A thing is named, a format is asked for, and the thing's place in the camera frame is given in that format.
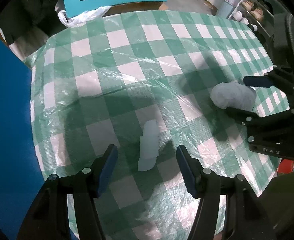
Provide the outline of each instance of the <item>green checkered tablecloth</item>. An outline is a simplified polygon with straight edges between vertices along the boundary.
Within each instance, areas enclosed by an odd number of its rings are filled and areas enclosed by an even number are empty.
[[[259,195],[279,159],[250,152],[246,128],[217,109],[209,93],[221,82],[272,69],[244,24],[215,16],[131,12],[87,22],[49,38],[26,64],[32,69],[31,119],[44,179],[75,174],[109,144],[119,159],[107,192],[95,200],[108,239],[186,239],[198,201],[187,192],[175,149],[184,144],[219,175],[242,173]],[[288,108],[281,91],[257,90],[261,116]],[[139,139],[157,119],[154,168],[137,171]],[[71,229],[76,232],[69,197]],[[225,198],[217,232],[222,229]]]

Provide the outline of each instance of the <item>white foam block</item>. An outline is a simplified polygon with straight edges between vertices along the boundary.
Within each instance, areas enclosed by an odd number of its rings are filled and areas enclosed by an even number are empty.
[[[157,124],[157,120],[149,120],[145,122],[143,129],[143,136],[159,136],[159,126]]]
[[[142,159],[138,160],[138,171],[148,171],[154,167],[156,164],[157,157],[151,159]]]
[[[140,158],[150,159],[159,156],[158,136],[140,137]]]

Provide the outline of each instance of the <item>table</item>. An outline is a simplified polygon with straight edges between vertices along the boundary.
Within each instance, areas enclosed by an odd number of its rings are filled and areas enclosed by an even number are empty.
[[[49,38],[32,69],[31,120],[40,169],[75,174],[119,149],[109,188],[95,200],[108,239],[186,239],[198,201],[186,191],[175,149],[219,175],[242,173],[265,189],[279,159],[250,152],[246,129],[210,100],[212,87],[262,75],[272,62],[244,24],[205,14],[142,11],[105,17]],[[288,108],[284,93],[257,88],[261,116]],[[157,119],[156,166],[137,171],[143,124]],[[225,198],[216,231],[223,227]],[[68,198],[71,229],[76,231]]]

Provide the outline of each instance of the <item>red object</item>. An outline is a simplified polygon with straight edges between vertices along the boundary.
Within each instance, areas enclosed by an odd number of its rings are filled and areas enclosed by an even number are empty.
[[[278,173],[290,173],[292,172],[294,169],[294,161],[290,161],[290,160],[282,160],[277,172]]]

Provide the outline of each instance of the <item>blue gripper pad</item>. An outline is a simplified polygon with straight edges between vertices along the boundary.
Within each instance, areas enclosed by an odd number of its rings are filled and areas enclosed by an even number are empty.
[[[191,158],[184,145],[179,145],[177,147],[177,162],[187,191],[193,198],[197,198],[196,178],[200,176],[200,172],[194,165],[193,158]]]
[[[269,88],[273,86],[272,80],[267,76],[247,76],[242,81],[248,87]]]
[[[100,197],[108,186],[108,181],[114,171],[118,158],[117,147],[115,145],[109,145],[102,158],[105,158],[105,163],[98,175],[98,187],[96,189],[97,197]]]

